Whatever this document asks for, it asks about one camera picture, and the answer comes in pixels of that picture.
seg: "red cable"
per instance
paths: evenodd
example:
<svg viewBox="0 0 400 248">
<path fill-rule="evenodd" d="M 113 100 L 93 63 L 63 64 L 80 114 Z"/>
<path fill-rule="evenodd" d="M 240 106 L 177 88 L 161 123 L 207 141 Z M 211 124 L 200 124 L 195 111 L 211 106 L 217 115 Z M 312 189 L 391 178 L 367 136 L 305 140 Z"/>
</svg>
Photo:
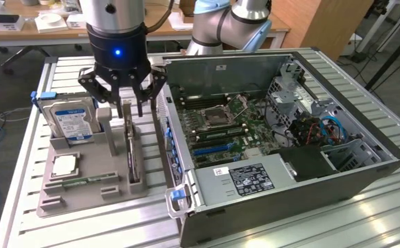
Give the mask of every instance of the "red cable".
<svg viewBox="0 0 400 248">
<path fill-rule="evenodd" d="M 308 140 L 307 140 L 307 142 L 305 142 L 305 144 L 308 145 L 309 144 L 309 142 L 311 142 L 311 133 L 312 133 L 312 128 L 315 127 L 315 125 L 316 125 L 317 123 L 313 123 L 312 124 L 312 126 L 311 126 L 311 129 L 309 129 L 309 134 L 308 134 Z"/>
</svg>

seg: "warning label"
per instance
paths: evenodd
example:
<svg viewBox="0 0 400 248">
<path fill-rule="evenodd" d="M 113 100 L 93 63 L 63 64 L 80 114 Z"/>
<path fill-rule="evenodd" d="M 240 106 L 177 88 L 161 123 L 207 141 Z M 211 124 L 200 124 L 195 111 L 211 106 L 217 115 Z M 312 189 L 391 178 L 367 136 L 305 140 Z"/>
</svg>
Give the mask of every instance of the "warning label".
<svg viewBox="0 0 400 248">
<path fill-rule="evenodd" d="M 240 196 L 252 195 L 264 190 L 275 189 L 263 164 L 253 164 L 231 169 L 229 174 Z"/>
</svg>

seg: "motherboard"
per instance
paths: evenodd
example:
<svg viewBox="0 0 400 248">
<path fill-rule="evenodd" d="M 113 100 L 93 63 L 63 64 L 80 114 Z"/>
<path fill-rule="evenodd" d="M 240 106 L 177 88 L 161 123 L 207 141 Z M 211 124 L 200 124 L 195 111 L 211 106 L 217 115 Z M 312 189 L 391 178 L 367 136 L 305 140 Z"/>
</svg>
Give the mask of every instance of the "motherboard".
<svg viewBox="0 0 400 248">
<path fill-rule="evenodd" d="M 247 93 L 177 102 L 177 113 L 197 168 L 265 156 L 281 145 L 265 121 L 268 101 Z"/>
</svg>

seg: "hard drive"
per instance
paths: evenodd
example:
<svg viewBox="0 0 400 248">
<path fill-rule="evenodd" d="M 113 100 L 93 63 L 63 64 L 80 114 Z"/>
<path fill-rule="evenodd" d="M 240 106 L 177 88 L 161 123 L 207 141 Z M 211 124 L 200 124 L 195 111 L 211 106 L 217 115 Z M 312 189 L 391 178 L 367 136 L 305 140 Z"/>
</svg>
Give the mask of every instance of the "hard drive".
<svg viewBox="0 0 400 248">
<path fill-rule="evenodd" d="M 93 141 L 92 135 L 101 132 L 101 127 L 96 120 L 96 103 L 87 92 L 44 92 L 36 103 L 55 138 L 67 138 L 71 145 Z"/>
</svg>

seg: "white table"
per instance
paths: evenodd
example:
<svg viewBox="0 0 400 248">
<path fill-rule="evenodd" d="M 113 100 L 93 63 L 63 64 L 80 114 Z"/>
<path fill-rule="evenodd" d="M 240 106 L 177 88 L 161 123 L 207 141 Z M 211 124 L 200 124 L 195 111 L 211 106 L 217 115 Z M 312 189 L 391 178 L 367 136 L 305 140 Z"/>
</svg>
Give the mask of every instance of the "white table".
<svg viewBox="0 0 400 248">
<path fill-rule="evenodd" d="M 281 51 L 301 53 L 400 147 L 400 119 L 332 60 L 321 52 L 311 49 Z M 161 59 L 163 54 L 149 56 L 153 62 Z M 76 81 L 77 72 L 81 67 L 92 65 L 92 57 L 48 58 L 37 93 L 45 90 L 81 91 Z M 307 85 L 320 98 L 327 97 L 311 76 L 307 76 Z M 121 91 L 121 97 L 132 99 L 135 96 L 132 91 L 125 89 Z M 177 247 L 177 226 L 167 214 L 165 179 L 149 113 L 149 108 L 144 108 L 144 117 L 133 117 L 143 131 L 149 195 L 141 199 L 41 219 L 35 210 L 45 168 L 43 161 L 47 158 L 47 149 L 43 148 L 49 146 L 51 131 L 37 109 L 32 109 L 0 222 L 0 247 Z M 111 124 L 121 125 L 121 120 L 112 120 Z M 371 184 L 351 200 L 197 247 L 372 248 L 387 247 L 389 244 L 397 244 L 400 247 L 400 169 Z"/>
</svg>

